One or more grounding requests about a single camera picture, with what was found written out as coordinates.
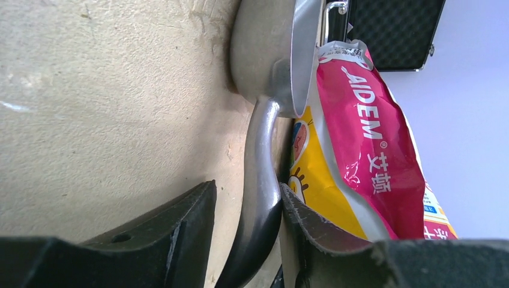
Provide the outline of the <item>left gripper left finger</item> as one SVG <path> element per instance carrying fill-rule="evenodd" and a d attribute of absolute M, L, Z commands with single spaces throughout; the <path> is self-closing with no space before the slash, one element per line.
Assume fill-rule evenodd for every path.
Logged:
<path fill-rule="evenodd" d="M 203 287 L 215 181 L 83 243 L 1 238 L 2 287 Z"/>

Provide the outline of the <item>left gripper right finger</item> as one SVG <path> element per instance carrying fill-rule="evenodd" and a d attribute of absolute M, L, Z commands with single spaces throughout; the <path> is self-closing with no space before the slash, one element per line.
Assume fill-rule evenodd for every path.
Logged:
<path fill-rule="evenodd" d="M 340 229 L 286 185 L 282 275 L 286 287 L 507 287 L 506 240 L 383 240 Z"/>

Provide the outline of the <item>pet food bag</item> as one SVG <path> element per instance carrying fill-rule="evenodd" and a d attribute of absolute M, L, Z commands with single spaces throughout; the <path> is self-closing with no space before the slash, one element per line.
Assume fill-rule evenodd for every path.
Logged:
<path fill-rule="evenodd" d="M 308 105 L 294 123 L 289 187 L 366 241 L 457 238 L 409 122 L 359 40 L 318 49 Z"/>

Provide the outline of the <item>silver metal scoop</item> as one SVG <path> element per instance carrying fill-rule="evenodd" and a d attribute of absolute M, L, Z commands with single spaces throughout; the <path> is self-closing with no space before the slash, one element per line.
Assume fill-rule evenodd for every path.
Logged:
<path fill-rule="evenodd" d="M 321 1 L 241 1 L 229 46 L 230 72 L 254 105 L 244 148 L 244 183 L 235 239 L 217 287 L 244 287 L 279 233 L 280 184 L 272 159 L 276 119 L 302 116 L 315 72 Z"/>

